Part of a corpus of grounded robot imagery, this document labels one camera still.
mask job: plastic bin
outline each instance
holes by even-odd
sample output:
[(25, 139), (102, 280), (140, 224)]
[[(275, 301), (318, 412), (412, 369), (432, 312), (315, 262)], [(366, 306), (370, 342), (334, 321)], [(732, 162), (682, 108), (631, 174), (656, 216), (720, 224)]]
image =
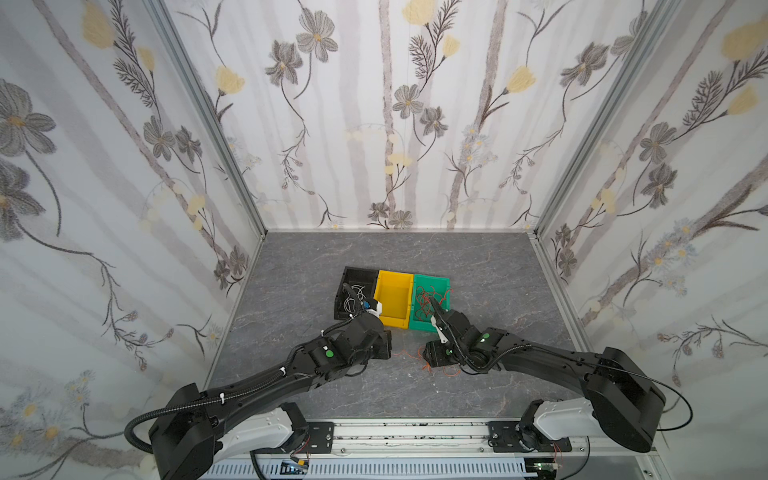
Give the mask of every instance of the plastic bin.
[(376, 281), (378, 278), (378, 270), (345, 266), (344, 274), (341, 277), (341, 282), (339, 282), (339, 289), (336, 291), (336, 300), (333, 303), (333, 318), (337, 320), (347, 320), (351, 313), (352, 306), (347, 302), (349, 294), (342, 288), (344, 282), (347, 282), (356, 292), (361, 291), (363, 296), (370, 298), (376, 291)]
[(451, 308), (451, 280), (443, 278), (441, 276), (429, 276), (429, 275), (414, 275), (413, 276), (413, 292), (411, 294), (411, 316), (408, 324), (410, 330), (421, 330), (423, 332), (437, 332), (437, 329), (432, 326), (432, 313), (434, 310), (429, 308), (429, 315), (422, 311), (422, 307), (416, 297), (426, 291), (427, 293), (437, 292), (438, 300), (445, 295), (445, 301), (442, 303), (444, 310)]
[(379, 319), (386, 326), (407, 329), (411, 316), (413, 274), (379, 271), (373, 298), (382, 304)]

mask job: mounting plate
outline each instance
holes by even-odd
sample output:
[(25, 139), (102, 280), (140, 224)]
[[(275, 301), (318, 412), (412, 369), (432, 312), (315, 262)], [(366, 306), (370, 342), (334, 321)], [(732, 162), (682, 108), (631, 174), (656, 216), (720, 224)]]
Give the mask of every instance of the mounting plate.
[[(310, 440), (305, 447), (302, 447), (296, 454), (302, 453), (331, 453), (333, 446), (333, 422), (308, 422), (307, 432), (310, 434)], [(276, 449), (258, 449), (256, 453), (288, 453), (282, 448)]]
[[(523, 448), (520, 436), (515, 429), (518, 422), (488, 422), (488, 445), (493, 447), (494, 453), (527, 453), (530, 450)], [(555, 440), (548, 445), (542, 445), (539, 452), (554, 452), (553, 444), (557, 444), (561, 452), (573, 450), (568, 438)]]

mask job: black storage bin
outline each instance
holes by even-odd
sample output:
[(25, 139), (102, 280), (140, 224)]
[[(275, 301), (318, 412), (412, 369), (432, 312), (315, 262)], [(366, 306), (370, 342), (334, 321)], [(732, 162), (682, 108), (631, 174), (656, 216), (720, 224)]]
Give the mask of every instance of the black storage bin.
[(341, 282), (339, 282), (339, 289), (336, 291), (336, 301), (333, 303), (333, 318), (337, 320), (346, 320), (352, 312), (352, 302), (347, 302), (349, 294), (342, 288), (342, 285), (345, 282), (347, 282), (356, 292), (360, 291), (363, 296), (373, 298), (373, 293), (376, 291), (376, 281), (378, 279), (378, 270), (345, 266), (344, 275), (341, 278)]

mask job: black bracket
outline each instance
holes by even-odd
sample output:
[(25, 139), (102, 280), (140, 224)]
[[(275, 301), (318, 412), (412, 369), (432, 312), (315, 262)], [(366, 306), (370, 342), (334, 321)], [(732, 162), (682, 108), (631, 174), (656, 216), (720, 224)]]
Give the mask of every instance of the black bracket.
[(528, 448), (522, 442), (518, 423), (488, 422), (488, 446), (493, 447), (494, 453), (554, 452), (554, 444), (557, 444), (561, 452), (573, 450), (568, 438), (554, 441), (546, 439), (539, 442), (537, 449)]
[(306, 447), (297, 452), (300, 455), (309, 453), (331, 453), (333, 446), (333, 422), (310, 422), (310, 440)]

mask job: green storage bin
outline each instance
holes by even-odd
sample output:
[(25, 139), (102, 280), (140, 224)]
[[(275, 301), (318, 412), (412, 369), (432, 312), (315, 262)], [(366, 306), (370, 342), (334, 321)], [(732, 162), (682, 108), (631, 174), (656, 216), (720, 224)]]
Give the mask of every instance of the green storage bin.
[(449, 292), (450, 289), (450, 279), (443, 278), (441, 276), (414, 275), (413, 294), (411, 299), (411, 316), (409, 319), (408, 328), (410, 330), (421, 330), (423, 332), (437, 332), (437, 329), (432, 326), (432, 322), (430, 321), (432, 318), (432, 309), (430, 308), (430, 314), (426, 315), (421, 309), (419, 296), (423, 292), (437, 292), (438, 299), (445, 296), (445, 301), (443, 301), (442, 307), (444, 310), (449, 310), (451, 308), (451, 293)]

